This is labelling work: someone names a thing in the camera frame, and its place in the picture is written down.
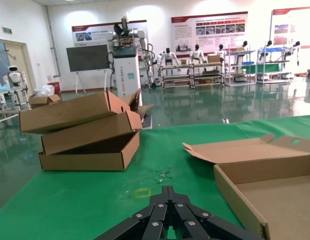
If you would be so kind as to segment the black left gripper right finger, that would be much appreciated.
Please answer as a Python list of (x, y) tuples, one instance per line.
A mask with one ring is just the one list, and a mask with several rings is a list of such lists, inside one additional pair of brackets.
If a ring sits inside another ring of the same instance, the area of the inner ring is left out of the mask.
[(185, 194), (168, 187), (168, 215), (176, 237), (191, 240), (260, 240), (219, 216), (193, 205)]

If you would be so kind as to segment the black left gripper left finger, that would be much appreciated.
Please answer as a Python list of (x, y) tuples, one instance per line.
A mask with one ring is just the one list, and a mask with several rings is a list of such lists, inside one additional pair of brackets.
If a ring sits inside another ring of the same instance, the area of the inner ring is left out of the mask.
[(113, 226), (97, 240), (156, 240), (163, 237), (165, 220), (169, 209), (169, 187), (163, 186), (162, 193), (152, 195), (149, 205), (131, 217)]

